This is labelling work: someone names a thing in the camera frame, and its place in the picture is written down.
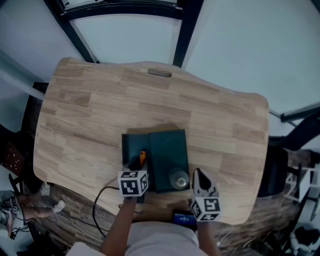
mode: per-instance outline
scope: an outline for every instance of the wooden floor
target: wooden floor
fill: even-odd
[[[41,102],[35,99],[31,101],[28,102],[22,128],[34,135]],[[310,162],[309,155],[308,151],[289,153],[289,165],[296,166],[298,162],[308,165]],[[38,219],[35,226],[39,232],[45,233],[48,231],[53,241],[61,247],[69,249],[75,242],[84,242],[91,248],[98,249],[102,243],[102,236],[92,218],[92,201],[62,186],[54,185],[51,187],[51,195],[43,197],[40,202],[33,206],[52,207],[59,199],[66,202],[66,207],[62,211],[65,217],[56,214],[54,217]],[[233,227],[215,223],[214,232],[216,236],[224,230],[232,228],[230,235],[221,243],[222,254],[226,256],[259,255],[251,249],[242,249],[243,244],[252,238],[263,237],[271,230],[286,228],[291,221],[295,220],[299,210],[299,204],[294,205],[292,200],[283,197],[282,194],[268,198],[257,198],[252,213],[245,223]],[[115,216],[100,206],[96,207],[95,216],[100,227],[107,234]]]

